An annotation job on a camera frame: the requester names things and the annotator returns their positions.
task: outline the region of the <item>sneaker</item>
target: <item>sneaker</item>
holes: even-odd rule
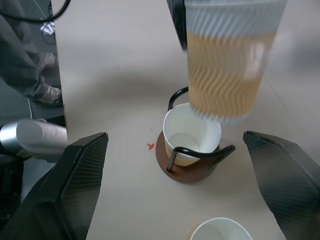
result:
[[[40,52],[39,58],[41,59],[40,69],[45,70],[55,68],[59,65],[58,56],[52,52]]]
[[[37,97],[36,99],[34,99],[34,101],[48,106],[62,107],[64,105],[61,90],[53,86],[49,86],[45,94]]]

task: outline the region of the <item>black metal cup holder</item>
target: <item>black metal cup holder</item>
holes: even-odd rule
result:
[[[172,97],[169,100],[168,104],[168,111],[174,108],[174,103],[177,100],[178,97],[180,97],[182,94],[185,94],[189,92],[189,87],[184,87],[177,91],[175,94],[172,95]],[[194,158],[199,158],[199,159],[216,159],[214,162],[215,165],[219,164],[223,159],[225,159],[227,156],[229,156],[232,152],[236,150],[236,147],[234,145],[229,145],[226,146],[225,148],[210,152],[210,153],[203,153],[203,152],[198,152],[198,151],[193,151],[189,148],[182,147],[182,146],[177,146],[172,150],[170,161],[169,161],[169,166],[166,169],[168,172],[173,171],[174,163],[176,160],[176,156],[178,153],[180,154],[185,154],[190,157]]]

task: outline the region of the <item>wooden coaster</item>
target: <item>wooden coaster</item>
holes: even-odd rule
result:
[[[169,158],[166,153],[165,136],[161,132],[155,145],[156,160],[162,171],[173,180],[181,183],[196,183],[207,178],[217,167],[215,158],[200,159],[189,166],[174,164],[172,172],[168,172]]]

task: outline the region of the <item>table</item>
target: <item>table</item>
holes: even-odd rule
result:
[[[53,8],[62,3],[53,0]],[[256,240],[285,239],[259,192],[242,136],[246,130],[256,131],[310,146],[306,126],[302,128],[293,116],[296,111],[289,110],[295,109],[290,108],[290,99],[296,99],[301,85],[293,81],[287,88],[287,80],[301,76],[292,73],[291,65],[280,63],[283,57],[293,58],[286,38],[291,20],[298,18],[300,30],[308,21],[308,26],[315,26],[310,20],[320,18],[319,6],[312,4],[315,1],[289,2],[252,114],[240,124],[222,128],[222,144],[234,144],[236,151],[210,177],[187,185],[167,177],[158,166],[155,149],[147,145],[157,141],[170,96],[188,85],[187,55],[181,51],[166,1],[71,2],[56,22],[68,141],[109,134],[87,240],[184,240],[193,226],[215,217],[239,222]],[[319,76],[315,71],[303,76],[310,81],[302,90],[312,95],[301,97],[299,113],[316,107],[319,96],[313,88],[320,85],[313,81]],[[184,96],[177,102],[187,101]],[[313,116],[309,132],[320,119],[316,113]]]

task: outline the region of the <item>paper cup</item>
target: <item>paper cup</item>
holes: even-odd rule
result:
[[[212,153],[221,139],[221,126],[217,121],[197,117],[189,103],[177,105],[167,112],[163,121],[165,150],[170,159],[175,147],[185,147],[200,153]],[[199,158],[178,153],[175,164],[189,166]]]
[[[253,240],[247,230],[236,221],[217,217],[194,227],[187,240]]]
[[[232,123],[254,106],[287,0],[185,0],[189,99]]]

